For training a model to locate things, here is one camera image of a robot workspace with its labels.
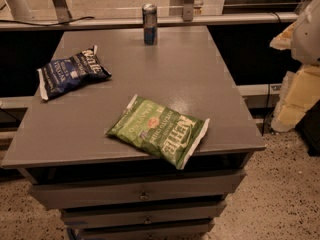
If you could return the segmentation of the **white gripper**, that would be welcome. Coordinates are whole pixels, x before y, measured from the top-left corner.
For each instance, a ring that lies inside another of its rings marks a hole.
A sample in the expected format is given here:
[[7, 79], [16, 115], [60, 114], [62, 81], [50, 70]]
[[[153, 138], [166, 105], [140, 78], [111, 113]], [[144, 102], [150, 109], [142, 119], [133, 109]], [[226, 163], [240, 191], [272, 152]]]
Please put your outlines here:
[[271, 128], [288, 132], [320, 100], [320, 0], [312, 0], [290, 24], [270, 42], [277, 50], [290, 50], [300, 61], [300, 69], [288, 71], [281, 84], [279, 101], [273, 113]]

